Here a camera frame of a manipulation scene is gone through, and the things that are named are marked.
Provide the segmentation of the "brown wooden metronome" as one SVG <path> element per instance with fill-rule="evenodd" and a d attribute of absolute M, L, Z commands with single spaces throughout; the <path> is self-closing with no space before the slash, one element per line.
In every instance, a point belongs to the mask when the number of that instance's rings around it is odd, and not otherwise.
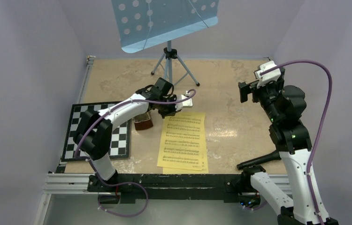
<path fill-rule="evenodd" d="M 135 116 L 133 122 L 137 131 L 147 130 L 153 127 L 153 120 L 150 112 Z"/>

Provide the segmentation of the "yellow sheet music paper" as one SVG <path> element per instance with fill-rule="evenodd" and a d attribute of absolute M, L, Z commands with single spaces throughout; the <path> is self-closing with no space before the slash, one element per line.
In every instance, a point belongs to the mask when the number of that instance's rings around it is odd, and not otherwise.
<path fill-rule="evenodd" d="M 206 174 L 209 172 L 207 144 L 203 140 L 167 139 L 161 145 L 158 166 L 164 174 Z"/>

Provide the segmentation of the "blue tripod music stand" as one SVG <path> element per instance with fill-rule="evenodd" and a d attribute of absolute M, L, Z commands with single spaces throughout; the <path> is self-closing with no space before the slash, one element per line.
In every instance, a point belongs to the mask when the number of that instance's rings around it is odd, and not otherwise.
<path fill-rule="evenodd" d="M 217 0 L 113 0 L 112 7 L 125 53 L 137 53 L 166 43 L 163 53 L 151 71 L 154 75 L 165 61 L 163 78 L 173 81 L 172 62 L 177 60 L 196 86 L 199 81 L 180 58 L 172 41 L 210 28 L 218 23 Z"/>

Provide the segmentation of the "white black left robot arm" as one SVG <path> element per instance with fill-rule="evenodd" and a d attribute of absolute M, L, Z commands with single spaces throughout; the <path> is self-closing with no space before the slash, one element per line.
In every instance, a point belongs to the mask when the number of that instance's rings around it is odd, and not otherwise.
<path fill-rule="evenodd" d="M 74 155 L 78 157 L 79 151 L 87 155 L 104 191 L 113 191 L 117 185 L 118 172 L 109 157 L 113 131 L 124 122 L 151 110 L 157 110 L 162 117 L 175 115 L 180 110 L 177 101 L 181 97 L 173 90 L 173 84 L 159 78 L 155 84 L 138 89 L 128 99 L 108 109 L 82 113 L 74 136 L 77 144 Z"/>

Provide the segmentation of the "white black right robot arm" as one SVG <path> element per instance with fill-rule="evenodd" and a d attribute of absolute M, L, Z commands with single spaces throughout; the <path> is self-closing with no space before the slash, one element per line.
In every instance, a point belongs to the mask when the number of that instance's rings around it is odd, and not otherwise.
<path fill-rule="evenodd" d="M 338 221 L 325 209 L 311 168 L 314 149 L 300 120 L 306 108 L 305 93 L 296 86 L 283 86 L 282 82 L 257 85 L 257 81 L 240 82 L 240 101 L 246 102 L 252 94 L 253 102 L 259 102 L 268 115 L 270 138 L 286 168 L 292 196 L 272 182 L 261 165 L 243 169 L 242 188 L 259 192 L 276 213 L 280 225 L 337 225 Z"/>

